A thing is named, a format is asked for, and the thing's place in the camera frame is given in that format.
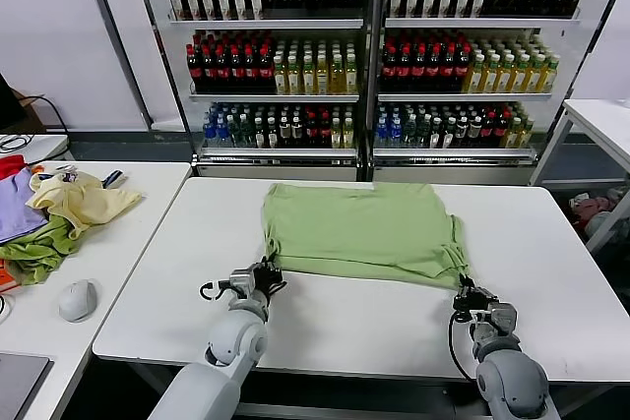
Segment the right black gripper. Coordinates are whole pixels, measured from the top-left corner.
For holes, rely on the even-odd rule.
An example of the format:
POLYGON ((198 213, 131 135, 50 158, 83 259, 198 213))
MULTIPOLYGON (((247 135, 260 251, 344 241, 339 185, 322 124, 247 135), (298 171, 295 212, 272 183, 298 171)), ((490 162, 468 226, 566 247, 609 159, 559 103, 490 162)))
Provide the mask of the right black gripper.
POLYGON ((453 300, 453 309, 457 313, 469 314, 471 311, 487 311, 497 296, 483 287, 476 286, 474 280, 459 274, 460 288, 453 300))

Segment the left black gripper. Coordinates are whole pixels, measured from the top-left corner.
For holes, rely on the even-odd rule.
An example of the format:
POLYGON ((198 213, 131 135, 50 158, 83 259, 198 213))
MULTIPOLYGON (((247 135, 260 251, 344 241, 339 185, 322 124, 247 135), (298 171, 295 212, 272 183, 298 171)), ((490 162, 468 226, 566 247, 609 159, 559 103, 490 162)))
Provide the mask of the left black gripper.
POLYGON ((270 264, 266 257, 263 257, 259 266, 254 269, 254 276, 255 288, 268 300, 287 285, 282 270, 277 265, 270 264))

